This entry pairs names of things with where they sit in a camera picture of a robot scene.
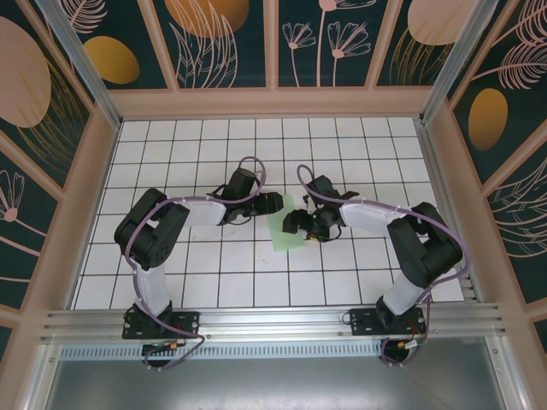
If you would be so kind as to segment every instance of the metal sheet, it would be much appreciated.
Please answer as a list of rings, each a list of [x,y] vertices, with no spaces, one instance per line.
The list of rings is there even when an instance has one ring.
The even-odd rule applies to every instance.
[[[505,408],[484,340],[431,340],[408,368],[378,358],[62,362],[50,410],[438,410]]]

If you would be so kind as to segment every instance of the metal bracket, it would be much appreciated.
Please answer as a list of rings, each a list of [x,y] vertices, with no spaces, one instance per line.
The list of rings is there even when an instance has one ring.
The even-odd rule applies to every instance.
[[[121,337],[125,340],[166,340],[177,338],[177,334],[174,331],[163,331],[162,329],[162,332],[159,333],[154,327],[142,325],[142,318],[134,310],[133,312],[127,312],[124,318]],[[173,327],[179,327],[182,331],[197,334],[199,331],[199,312],[173,312],[170,316],[169,324]]]
[[[419,307],[413,307],[408,312],[395,316],[389,329],[379,321],[376,308],[351,309],[349,315],[353,336],[411,336],[413,327],[421,333],[426,331],[424,313]]]

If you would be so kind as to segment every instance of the flower line art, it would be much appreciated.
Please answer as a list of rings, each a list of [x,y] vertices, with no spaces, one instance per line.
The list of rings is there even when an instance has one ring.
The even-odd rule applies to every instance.
[[[319,25],[319,41],[317,44],[317,86],[321,87],[321,45],[323,40],[323,27],[325,26],[326,13],[337,9],[362,9],[376,4],[376,0],[351,1],[351,0],[319,0],[321,23]]]
[[[547,0],[526,0],[519,21],[492,45],[512,32],[521,41],[512,47],[499,67],[475,75],[471,80],[497,73],[500,85],[510,90],[531,90],[547,73]]]
[[[179,46],[175,73],[182,88],[219,88],[228,81],[227,88],[232,87],[238,75],[238,46],[230,22],[211,3],[209,9],[197,0],[175,0],[173,6],[175,20],[187,29],[169,23]]]
[[[334,57],[334,68],[332,70],[332,86],[336,86],[336,68],[338,60],[345,57],[361,56],[370,52],[370,43],[365,43],[368,38],[366,23],[357,25],[348,23],[340,32],[340,22],[328,25],[328,41],[331,45],[332,56]]]
[[[490,206],[502,240],[510,247],[508,255],[530,258],[547,253],[547,159],[492,195]]]
[[[14,173],[14,176],[11,179],[5,169],[0,171],[0,224],[15,222],[27,228],[29,231],[45,237],[45,233],[33,228],[32,226],[29,226],[17,218],[19,216],[19,206],[21,205],[24,189],[25,178],[22,175]],[[23,252],[27,252],[29,255],[34,255],[37,257],[40,256],[38,251],[30,249],[20,243],[11,241],[6,237],[0,236],[0,242],[6,243],[7,245]]]
[[[300,83],[298,82],[294,50],[315,45],[315,37],[312,37],[313,32],[311,28],[309,28],[309,23],[297,23],[294,25],[294,28],[291,23],[286,23],[283,25],[283,35],[285,36],[285,40],[291,49],[292,72],[294,73],[294,80],[297,82],[297,87],[299,87]]]

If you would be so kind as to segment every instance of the green cloth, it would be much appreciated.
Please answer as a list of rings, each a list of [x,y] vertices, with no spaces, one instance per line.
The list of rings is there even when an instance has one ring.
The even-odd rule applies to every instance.
[[[283,209],[275,214],[268,215],[268,226],[270,228],[270,236],[272,237],[273,250],[282,252],[301,248],[304,246],[304,239],[299,232],[296,235],[283,232],[283,220],[286,215],[294,211],[294,202],[291,195],[283,196]]]

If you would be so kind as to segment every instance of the grid tile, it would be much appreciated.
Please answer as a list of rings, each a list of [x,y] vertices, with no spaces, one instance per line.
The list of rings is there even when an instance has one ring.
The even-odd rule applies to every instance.
[[[325,292],[327,305],[360,304],[357,272],[325,272]]]
[[[227,141],[202,141],[199,161],[226,161]]]
[[[165,186],[168,177],[168,164],[142,164],[138,174],[137,187],[155,188]]]
[[[228,142],[228,160],[239,161],[246,156],[253,156],[255,154],[255,140],[239,139],[230,140]]]
[[[312,138],[336,137],[336,124],[334,118],[310,118],[309,130]]]
[[[339,137],[364,137],[359,118],[337,118],[336,129]]]
[[[85,264],[84,275],[112,275],[118,272],[120,246],[112,244],[94,244]]]
[[[169,162],[171,146],[172,143],[167,141],[147,142],[144,146],[143,163]]]
[[[284,138],[309,138],[309,123],[307,118],[283,119]]]
[[[254,280],[252,273],[221,274],[219,308],[253,306]]]
[[[282,138],[283,124],[278,118],[256,120],[256,138]]]
[[[359,271],[359,285],[364,304],[376,303],[393,285],[389,269],[376,271]]]
[[[175,121],[151,121],[147,141],[170,141],[174,137]]]
[[[110,171],[109,188],[134,188],[137,183],[139,164],[113,165]]]
[[[197,161],[199,141],[175,141],[171,152],[171,162]]]
[[[181,120],[177,121],[177,126],[174,130],[174,139],[199,139],[202,135],[201,120]]]
[[[281,139],[257,139],[256,157],[263,161],[282,161],[283,141]]]
[[[219,272],[221,267],[221,243],[190,243],[188,246],[188,273]]]
[[[287,272],[255,275],[255,306],[288,306],[289,277]]]
[[[338,140],[338,144],[343,160],[366,160],[368,158],[365,138],[341,138]]]
[[[325,304],[323,272],[289,272],[291,306],[321,306]]]
[[[311,160],[311,146],[309,139],[286,139],[283,142],[285,159],[290,160]]]
[[[108,309],[116,276],[84,276],[79,286],[76,309]]]
[[[404,182],[428,182],[426,163],[424,160],[399,160]]]
[[[183,308],[216,308],[218,306],[219,276],[186,275]]]
[[[126,214],[131,210],[133,188],[106,189],[104,190],[101,214]]]
[[[415,137],[416,129],[411,118],[388,118],[393,137]]]
[[[73,306],[128,308],[133,302],[132,271],[114,232],[149,188],[170,197],[205,195],[255,152],[267,169],[264,191],[291,194],[296,208],[306,207],[300,164],[325,174],[341,193],[404,207],[436,204],[413,127],[411,119],[398,118],[124,123]],[[251,162],[244,167],[253,169]],[[309,181],[306,173],[303,178]],[[239,226],[184,228],[166,273],[176,308],[242,308],[374,303],[401,271],[390,239],[357,228],[344,228],[331,243],[276,253],[268,218],[261,216]],[[439,286],[433,300],[462,300],[459,284]]]
[[[149,121],[126,121],[121,128],[120,141],[144,141]]]
[[[356,256],[353,251],[353,242],[350,239],[322,243],[321,253],[323,269],[326,271],[356,268]]]
[[[314,160],[339,160],[338,140],[336,138],[322,138],[311,140],[312,156]]]
[[[255,243],[255,272],[282,272],[287,269],[287,253],[274,252],[271,242]]]
[[[139,163],[143,157],[144,142],[140,143],[118,143],[114,164]]]
[[[356,260],[359,269],[389,269],[390,262],[387,256],[385,240],[356,239]]]
[[[223,243],[221,272],[253,272],[254,252],[252,242]]]
[[[227,139],[228,120],[204,120],[202,139]]]
[[[370,138],[367,141],[367,148],[371,159],[397,158],[391,138]]]
[[[390,127],[387,118],[362,118],[365,137],[390,137]]]
[[[397,160],[371,160],[374,182],[401,182]]]
[[[397,158],[422,158],[418,138],[393,138]]]

